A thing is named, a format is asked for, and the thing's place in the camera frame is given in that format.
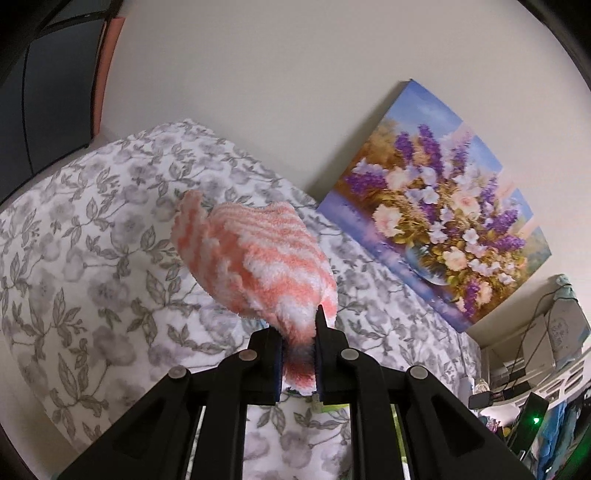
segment cable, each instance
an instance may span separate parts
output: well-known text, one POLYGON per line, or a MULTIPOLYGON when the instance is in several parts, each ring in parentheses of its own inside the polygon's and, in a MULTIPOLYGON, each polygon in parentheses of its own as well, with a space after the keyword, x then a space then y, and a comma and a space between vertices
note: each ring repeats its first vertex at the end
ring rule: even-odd
POLYGON ((521 336, 521 343, 519 343, 519 347, 517 347, 517 353, 515 354, 515 359, 513 360, 513 365, 511 366, 511 371, 509 372, 509 379, 507 380, 507 383, 505 385, 503 385, 503 387, 501 388, 500 391, 503 391, 507 388, 507 385, 509 385, 511 383, 511 375, 513 375, 513 372, 515 371, 515 365, 517 364, 517 359, 519 358, 519 352, 521 352, 521 348, 523 347, 523 342, 525 340, 525 336, 527 335, 527 332, 530 331, 532 324, 534 323, 534 320, 537 318, 538 315, 538 308, 540 308, 540 304, 542 303, 542 300, 544 300, 546 297, 550 296, 550 295, 554 295, 557 291, 559 291, 562 287, 558 287, 556 290, 553 290, 551 292, 548 292, 544 295, 542 295, 540 297, 540 299, 538 300, 538 303, 535 305, 535 309, 534 309, 534 313, 531 316, 531 320, 529 321, 529 323, 527 324, 527 327, 525 328, 525 332, 523 333, 523 335, 521 336))

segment canvas painting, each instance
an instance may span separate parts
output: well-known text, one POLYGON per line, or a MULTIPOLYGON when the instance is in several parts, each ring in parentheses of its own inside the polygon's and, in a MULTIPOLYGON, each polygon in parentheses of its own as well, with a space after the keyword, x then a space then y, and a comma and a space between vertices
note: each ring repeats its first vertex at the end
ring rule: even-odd
POLYGON ((458 332, 550 256, 528 203, 462 120, 410 81, 319 211, 458 332))

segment floral bedspread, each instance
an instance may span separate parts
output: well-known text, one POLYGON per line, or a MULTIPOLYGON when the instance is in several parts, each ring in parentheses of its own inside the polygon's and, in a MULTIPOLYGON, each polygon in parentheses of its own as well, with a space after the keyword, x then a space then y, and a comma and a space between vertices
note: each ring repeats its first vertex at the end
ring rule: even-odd
MULTIPOLYGON (((287 200, 327 254, 350 344, 397 369, 425 365, 457 392, 480 350, 314 200, 191 120, 106 145, 42 180, 0 214, 2 333, 57 428, 82 451, 177 364, 199 371, 261 325, 218 306, 168 237, 179 196, 210 205, 287 200)), ((248 410, 244 478, 336 479, 350 465, 347 409, 315 414, 284 393, 248 410)))

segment white flowers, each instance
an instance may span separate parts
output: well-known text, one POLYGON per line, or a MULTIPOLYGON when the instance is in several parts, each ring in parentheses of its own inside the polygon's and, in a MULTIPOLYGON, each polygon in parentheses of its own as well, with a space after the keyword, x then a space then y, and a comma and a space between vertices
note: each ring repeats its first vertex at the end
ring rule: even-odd
POLYGON ((478 244, 468 243, 464 250, 466 250, 466 252, 468 252, 469 254, 474 255, 476 258, 482 258, 484 256, 484 254, 486 253, 486 247, 484 245, 478 245, 478 244))
POLYGON ((464 270, 467 265, 466 254, 458 247, 452 247, 450 251, 443 252, 443 259, 446 267, 454 272, 464 270))
POLYGON ((437 172, 431 167, 421 168, 421 179, 425 185, 435 185, 437 183, 437 172))
POLYGON ((473 228, 466 230, 462 238, 470 245, 476 245, 478 243, 478 233, 473 228))
POLYGON ((501 264, 495 261, 490 265, 487 265, 486 263, 481 262, 480 260, 475 258, 474 260, 470 260, 468 262, 468 267, 470 267, 472 271, 479 273, 484 277, 490 277, 494 272, 500 270, 501 264))
POLYGON ((423 191, 421 189, 408 189, 404 192, 404 196, 413 203, 418 203, 423 199, 423 191))
POLYGON ((359 175, 363 175, 365 173, 372 173, 374 175, 384 176, 388 170, 382 168, 381 166, 375 163, 367 163, 366 158, 363 157, 361 160, 357 162, 355 168, 351 170, 352 173, 357 173, 359 175))
POLYGON ((480 215, 480 205, 478 204, 478 200, 476 200, 476 198, 470 193, 463 190, 456 190, 450 198, 454 210, 461 210, 464 215, 470 218, 475 218, 480 215))
POLYGON ((388 188, 393 192, 402 190, 406 185, 411 182, 410 176, 406 170, 396 167, 390 173, 386 175, 386 184, 388 188))
POLYGON ((496 277, 503 285, 509 285, 515 281, 513 277, 507 275, 506 273, 499 273, 496 277))
POLYGON ((456 302, 456 307, 458 310, 460 310, 460 312, 466 313, 466 304, 464 303, 464 299, 459 299, 456 302))
POLYGON ((476 295, 476 303, 478 306, 489 303, 492 298, 492 287, 487 281, 480 282, 480 290, 476 295))
POLYGON ((429 240, 432 244, 442 244, 445 240, 447 240, 447 235, 441 231, 443 228, 443 224, 440 222, 435 222, 431 225, 431 230, 429 231, 429 240))
POLYGON ((455 215, 447 207, 443 207, 441 209, 441 212, 439 212, 439 219, 441 220, 441 222, 443 224, 446 224, 447 222, 451 222, 454 218, 455 218, 455 215))
POLYGON ((430 205, 437 203, 439 200, 439 194, 433 189, 433 187, 426 187, 423 190, 423 201, 430 205))
POLYGON ((375 221, 375 226, 387 237, 393 237, 399 233, 404 233, 397 228, 398 223, 402 218, 400 210, 396 207, 386 207, 384 204, 380 205, 372 215, 375 221))
POLYGON ((470 260, 468 262, 468 267, 470 267, 472 271, 488 277, 488 266, 485 263, 480 263, 480 260, 476 258, 474 260, 470 260))

